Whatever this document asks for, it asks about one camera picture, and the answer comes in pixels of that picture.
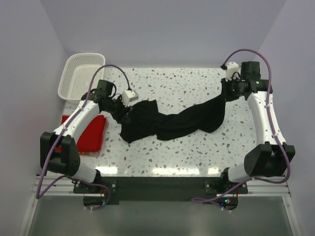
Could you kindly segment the black t shirt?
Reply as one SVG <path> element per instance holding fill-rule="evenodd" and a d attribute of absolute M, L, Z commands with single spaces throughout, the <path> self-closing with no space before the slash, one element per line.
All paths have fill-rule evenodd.
<path fill-rule="evenodd" d="M 169 115 L 158 111 L 156 100 L 141 101 L 133 106 L 130 123 L 121 125 L 120 136 L 132 143 L 152 135 L 158 140 L 169 141 L 197 130 L 212 133 L 222 125 L 224 116 L 225 100 L 221 96 Z"/>

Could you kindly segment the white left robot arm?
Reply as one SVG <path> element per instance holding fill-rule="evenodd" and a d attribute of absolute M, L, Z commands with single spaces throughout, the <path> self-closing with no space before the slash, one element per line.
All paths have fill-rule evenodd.
<path fill-rule="evenodd" d="M 91 193 L 101 189 L 99 171 L 81 162 L 77 142 L 101 112 L 110 113 L 117 123 L 130 121 L 130 103 L 138 99 L 138 94 L 127 89 L 114 98 L 112 91 L 115 87 L 112 82 L 98 81 L 97 87 L 82 97 L 78 107 L 61 126 L 41 135 L 40 166 L 44 173 L 51 171 L 83 181 Z"/>

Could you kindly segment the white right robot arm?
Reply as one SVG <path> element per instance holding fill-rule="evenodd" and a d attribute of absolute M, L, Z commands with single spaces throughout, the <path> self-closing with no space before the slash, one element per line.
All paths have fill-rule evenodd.
<path fill-rule="evenodd" d="M 289 177 L 295 147 L 287 144 L 280 130 L 273 107 L 273 91 L 268 87 L 269 81 L 261 78 L 259 63 L 228 62 L 221 68 L 226 72 L 221 80 L 223 98 L 230 102 L 244 97 L 256 131 L 256 146 L 246 154 L 244 162 L 224 170 L 225 178 L 219 181 L 221 191 L 231 193 L 237 183 L 250 178 L 270 182 L 270 177 Z"/>

